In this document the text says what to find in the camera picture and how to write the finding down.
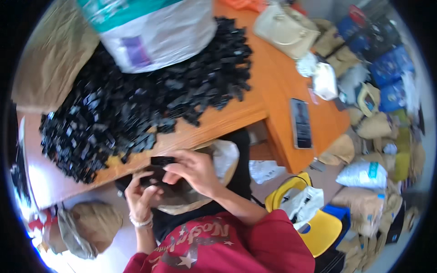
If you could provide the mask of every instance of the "chair backrest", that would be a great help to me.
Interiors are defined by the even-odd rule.
[[[266,197],[265,205],[267,211],[272,212],[279,209],[282,198],[290,189],[304,190],[307,186],[312,186],[308,173],[300,173],[297,176],[287,178],[277,190]]]
[[[266,197],[267,211],[279,209],[282,198],[290,189],[304,190],[307,186],[312,186],[308,173],[300,173],[298,176],[287,179],[277,190]],[[308,225],[308,232],[298,233],[313,257],[323,254],[335,242],[342,228],[339,219],[321,210],[317,211]]]

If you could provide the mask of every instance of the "red sweatshirt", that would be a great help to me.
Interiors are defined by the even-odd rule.
[[[150,255],[136,253],[124,273],[313,273],[315,261],[283,210],[252,227],[229,212],[175,228]]]

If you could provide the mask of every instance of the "pile of black plastic pieces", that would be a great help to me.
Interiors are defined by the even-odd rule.
[[[130,153],[152,149],[157,133],[175,131],[176,118],[198,127],[208,106],[242,101],[252,53],[245,29],[216,20],[215,37],[198,55],[149,73],[121,73],[100,44],[62,106],[42,117],[42,153],[65,175],[91,183],[109,156],[126,163]]]

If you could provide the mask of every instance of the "orange table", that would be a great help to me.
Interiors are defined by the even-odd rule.
[[[110,160],[110,168],[100,170],[95,182],[90,185],[77,184],[73,179],[64,177],[52,162],[42,156],[38,132],[40,117],[26,114],[24,142],[28,179],[38,208],[49,207],[145,167],[149,164],[150,156],[173,149],[189,149],[257,121],[264,120],[276,160],[286,166],[290,173],[307,167],[315,156],[347,130],[347,112],[339,112],[333,102],[322,99],[318,99],[319,104],[315,105],[307,90],[308,79],[298,74],[295,62],[253,34],[252,25],[257,13],[236,11],[217,1],[215,14],[237,18],[238,27],[247,26],[246,35],[253,55],[249,80],[252,91],[245,93],[245,100],[232,100],[222,111],[209,108],[200,118],[200,128],[179,121],[175,133],[158,135],[153,150],[132,155],[125,165],[118,159]],[[294,148],[289,109],[291,98],[309,103],[314,149]]]

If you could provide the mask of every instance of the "smartphone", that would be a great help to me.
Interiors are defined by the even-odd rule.
[[[308,103],[290,99],[291,121],[296,149],[311,149],[311,127],[309,126]]]

